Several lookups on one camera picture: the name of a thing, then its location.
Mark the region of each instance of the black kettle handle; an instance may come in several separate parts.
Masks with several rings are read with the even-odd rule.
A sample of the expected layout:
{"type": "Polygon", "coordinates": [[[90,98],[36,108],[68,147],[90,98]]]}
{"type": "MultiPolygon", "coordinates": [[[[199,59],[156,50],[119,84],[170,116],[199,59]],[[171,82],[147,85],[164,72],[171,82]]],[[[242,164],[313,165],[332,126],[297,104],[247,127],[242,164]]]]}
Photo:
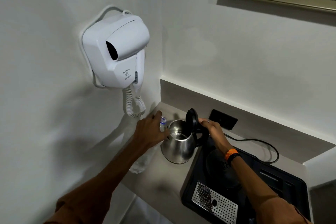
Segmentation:
{"type": "Polygon", "coordinates": [[[195,147],[199,147],[202,146],[209,138],[209,131],[206,127],[203,127],[201,124],[198,124],[197,126],[197,132],[194,134],[194,138],[196,141],[196,146],[195,147]],[[196,134],[200,134],[202,133],[202,136],[197,139],[197,135],[196,134]]]}

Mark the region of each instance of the person's left hand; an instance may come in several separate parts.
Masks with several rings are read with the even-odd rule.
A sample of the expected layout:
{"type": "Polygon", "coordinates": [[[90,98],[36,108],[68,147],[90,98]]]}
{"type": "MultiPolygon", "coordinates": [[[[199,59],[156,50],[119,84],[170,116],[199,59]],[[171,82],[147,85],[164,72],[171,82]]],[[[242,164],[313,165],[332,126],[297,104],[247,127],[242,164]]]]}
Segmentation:
{"type": "Polygon", "coordinates": [[[136,124],[133,140],[139,144],[139,147],[144,147],[144,151],[157,145],[169,136],[169,130],[160,131],[160,120],[162,112],[157,111],[155,115],[149,115],[145,119],[139,120],[136,124]]]}

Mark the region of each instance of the white wall-mounted hair dryer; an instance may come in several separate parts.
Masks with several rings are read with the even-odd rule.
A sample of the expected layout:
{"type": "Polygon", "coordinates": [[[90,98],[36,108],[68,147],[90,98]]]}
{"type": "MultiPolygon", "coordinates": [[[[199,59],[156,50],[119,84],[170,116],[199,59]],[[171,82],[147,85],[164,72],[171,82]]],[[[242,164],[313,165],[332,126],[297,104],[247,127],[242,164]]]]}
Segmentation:
{"type": "Polygon", "coordinates": [[[126,88],[126,111],[129,116],[140,117],[145,105],[140,96],[135,98],[139,113],[132,109],[133,84],[135,92],[144,79],[145,46],[149,31],[140,17],[128,13],[100,20],[83,34],[82,43],[91,68],[102,86],[126,88]]]}

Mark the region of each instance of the bracelet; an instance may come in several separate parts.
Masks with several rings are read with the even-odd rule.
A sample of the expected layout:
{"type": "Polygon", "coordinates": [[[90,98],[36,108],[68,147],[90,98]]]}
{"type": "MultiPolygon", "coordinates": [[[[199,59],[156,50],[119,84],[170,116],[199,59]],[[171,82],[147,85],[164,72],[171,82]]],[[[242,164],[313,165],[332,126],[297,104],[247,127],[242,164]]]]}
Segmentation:
{"type": "Polygon", "coordinates": [[[229,156],[229,158],[227,159],[227,163],[229,164],[230,167],[231,167],[231,161],[233,161],[235,157],[241,157],[241,155],[239,153],[234,153],[229,156]]]}
{"type": "Polygon", "coordinates": [[[236,149],[228,150],[228,152],[225,154],[225,160],[227,161],[229,157],[234,153],[238,153],[236,149]]]}

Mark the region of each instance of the electrical outlet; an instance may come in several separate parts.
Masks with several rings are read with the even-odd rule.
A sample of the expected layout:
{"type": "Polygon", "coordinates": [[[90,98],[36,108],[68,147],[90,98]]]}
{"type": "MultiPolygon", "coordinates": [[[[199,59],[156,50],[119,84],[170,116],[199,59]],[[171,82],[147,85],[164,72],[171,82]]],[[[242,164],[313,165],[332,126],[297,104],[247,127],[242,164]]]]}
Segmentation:
{"type": "Polygon", "coordinates": [[[212,109],[209,120],[218,122],[222,128],[225,128],[227,130],[232,130],[238,121],[238,119],[215,109],[212,109]]]}

